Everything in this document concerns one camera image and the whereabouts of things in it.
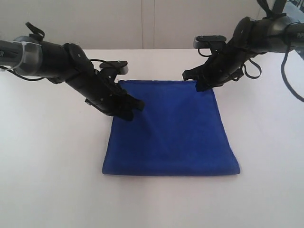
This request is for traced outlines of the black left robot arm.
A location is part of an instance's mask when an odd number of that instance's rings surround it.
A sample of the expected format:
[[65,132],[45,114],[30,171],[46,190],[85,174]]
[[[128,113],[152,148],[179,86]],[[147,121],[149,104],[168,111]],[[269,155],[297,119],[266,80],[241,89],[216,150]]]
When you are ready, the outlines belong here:
[[58,45],[21,36],[0,42],[0,68],[16,76],[46,78],[53,84],[66,83],[93,106],[108,116],[131,121],[133,111],[144,109],[144,102],[132,97],[115,79],[128,72],[127,61],[100,61],[95,69],[76,44]]

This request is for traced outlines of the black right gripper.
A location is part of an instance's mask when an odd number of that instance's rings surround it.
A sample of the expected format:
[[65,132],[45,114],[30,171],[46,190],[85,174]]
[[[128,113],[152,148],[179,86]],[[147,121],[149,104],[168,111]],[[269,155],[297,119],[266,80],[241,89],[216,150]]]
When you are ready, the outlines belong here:
[[233,42],[229,42],[204,65],[185,70],[182,78],[184,81],[196,80],[196,91],[204,92],[229,81],[230,76],[253,56],[253,51],[238,48]]

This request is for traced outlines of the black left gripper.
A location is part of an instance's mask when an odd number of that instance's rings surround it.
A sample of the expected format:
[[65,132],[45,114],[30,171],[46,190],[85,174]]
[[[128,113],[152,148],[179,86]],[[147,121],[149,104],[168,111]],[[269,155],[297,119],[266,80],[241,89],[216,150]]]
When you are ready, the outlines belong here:
[[145,103],[136,99],[101,70],[92,74],[80,73],[66,83],[84,96],[85,102],[108,116],[125,121],[133,120],[133,109],[143,111]]

